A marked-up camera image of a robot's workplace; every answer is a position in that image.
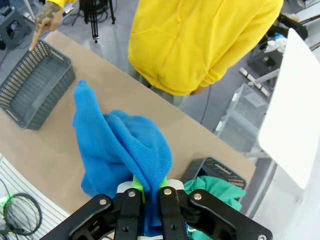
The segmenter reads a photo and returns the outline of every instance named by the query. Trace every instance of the blue towel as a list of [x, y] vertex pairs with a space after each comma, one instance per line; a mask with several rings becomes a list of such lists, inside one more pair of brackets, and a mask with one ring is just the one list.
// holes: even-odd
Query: blue towel
[[144, 116], [121, 110], [102, 114], [94, 91], [85, 81], [74, 90], [75, 128], [85, 174], [81, 187], [89, 196], [113, 198], [119, 184], [137, 177], [144, 188], [147, 237], [162, 234], [157, 193], [171, 165], [170, 148], [157, 126]]

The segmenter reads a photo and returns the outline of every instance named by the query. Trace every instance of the table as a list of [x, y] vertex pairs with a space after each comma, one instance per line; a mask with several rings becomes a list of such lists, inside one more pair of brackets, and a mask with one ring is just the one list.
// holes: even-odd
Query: table
[[[212, 156], [249, 184], [255, 166], [209, 130], [95, 53], [55, 31], [49, 44], [72, 59], [76, 80], [94, 89], [101, 111], [144, 115], [165, 136], [173, 156], [169, 178], [179, 179], [195, 158]], [[0, 152], [36, 188], [69, 213], [89, 197], [80, 186], [84, 167], [72, 119], [75, 81], [39, 131], [19, 129], [0, 111]]]
[[320, 138], [320, 63], [293, 30], [289, 30], [279, 76], [258, 143], [304, 189]]

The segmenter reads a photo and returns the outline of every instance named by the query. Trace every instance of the green cloth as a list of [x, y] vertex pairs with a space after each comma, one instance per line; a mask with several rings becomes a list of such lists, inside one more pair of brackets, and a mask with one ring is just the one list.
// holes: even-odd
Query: green cloth
[[[237, 211], [242, 208], [242, 205], [235, 199], [246, 195], [246, 191], [240, 187], [213, 176], [196, 177], [194, 180], [190, 180], [184, 184], [184, 190], [187, 194], [190, 194], [196, 189], [206, 190]], [[194, 232], [188, 231], [188, 237], [194, 240], [211, 240], [211, 238], [198, 230]]]

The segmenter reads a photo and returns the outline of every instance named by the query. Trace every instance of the gray stool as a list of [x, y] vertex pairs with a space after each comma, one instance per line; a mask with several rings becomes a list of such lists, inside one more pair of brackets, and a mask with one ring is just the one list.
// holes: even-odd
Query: gray stool
[[[13, 22], [17, 21], [19, 30], [15, 31], [11, 38], [7, 32], [7, 29]], [[11, 12], [5, 16], [0, 17], [0, 36], [5, 43], [8, 50], [12, 50], [22, 40], [22, 38], [31, 33], [31, 27], [26, 23], [24, 17], [15, 9], [11, 9]]]

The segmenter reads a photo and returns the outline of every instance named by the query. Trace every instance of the bolt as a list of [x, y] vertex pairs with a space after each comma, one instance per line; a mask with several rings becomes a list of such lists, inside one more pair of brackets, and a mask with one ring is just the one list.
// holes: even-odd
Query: bolt
[[258, 236], [258, 240], [267, 240], [267, 237], [265, 235], [263, 235], [263, 234], [260, 234]]
[[170, 188], [166, 188], [163, 192], [165, 195], [170, 195], [172, 193]]
[[193, 196], [193, 198], [194, 198], [195, 200], [200, 200], [200, 199], [202, 198], [202, 196], [201, 196], [200, 193], [196, 193], [196, 194]]
[[129, 195], [130, 198], [132, 198], [132, 197], [134, 197], [136, 195], [136, 192], [135, 191], [130, 191], [128, 195]]
[[107, 200], [100, 199], [99, 203], [100, 203], [100, 205], [106, 205], [107, 204]]

